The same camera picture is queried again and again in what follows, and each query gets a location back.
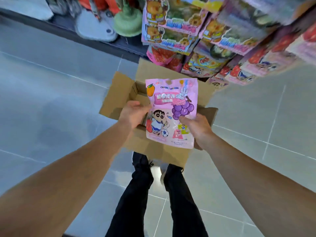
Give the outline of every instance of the open cardboard box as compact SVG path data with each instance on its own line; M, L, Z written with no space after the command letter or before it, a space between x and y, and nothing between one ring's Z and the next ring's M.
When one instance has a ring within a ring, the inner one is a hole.
M116 72L112 85L104 99L100 109L100 114L108 118L118 120L122 108L129 100L138 100L143 105L150 104L147 97L146 79L182 79L188 76L169 70L165 67L157 66L144 59L139 60L136 73L136 80L128 78L126 75ZM198 107L197 112L206 116L210 126L213 124L217 108L205 106L208 104L215 87L202 81L198 82ZM189 157L190 149L173 147L152 141L146 137L146 127L138 125L134 130L134 135L124 144L124 147L138 153L147 155L148 159L160 159L163 162L184 167Z

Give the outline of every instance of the tile floor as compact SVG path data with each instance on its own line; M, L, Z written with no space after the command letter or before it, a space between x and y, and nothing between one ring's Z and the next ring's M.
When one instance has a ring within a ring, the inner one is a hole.
M106 130L98 114L113 73L135 77L137 64L43 31L0 19L0 194ZM303 66L216 93L213 130L250 157L316 191L315 68ZM69 226L78 237L103 237L131 179L123 149ZM192 152L184 177L210 236L261 237L211 158ZM172 235L170 202L155 181L146 236Z

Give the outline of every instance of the soccer ball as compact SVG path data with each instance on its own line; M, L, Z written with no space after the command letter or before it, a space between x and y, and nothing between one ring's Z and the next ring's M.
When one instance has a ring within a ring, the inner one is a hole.
M161 130L161 134L163 137L167 137L168 136L168 131L166 129L162 129Z

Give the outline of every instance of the black shoe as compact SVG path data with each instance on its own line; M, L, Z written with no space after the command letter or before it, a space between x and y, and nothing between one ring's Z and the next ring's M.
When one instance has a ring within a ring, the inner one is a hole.
M161 175L160 182L165 186L166 191L168 191L168 187L167 187L168 179L170 179L170 177L177 172L179 173L183 172L183 168L179 166L175 166L173 164L169 164L167 170L164 171L164 173Z
M147 156L137 153L137 152L133 152L133 166L135 168L135 170L138 169L149 169L150 167L152 167L154 164L152 163L152 161L149 163Z

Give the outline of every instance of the person's right hand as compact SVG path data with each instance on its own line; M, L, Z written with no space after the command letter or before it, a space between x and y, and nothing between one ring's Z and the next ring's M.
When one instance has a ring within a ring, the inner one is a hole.
M196 142L202 148L203 148L203 141L208 139L208 137L210 137L211 135L215 135L206 117L199 113L197 113L196 118L194 120L188 119L184 116L181 116L179 120L182 124L188 126Z

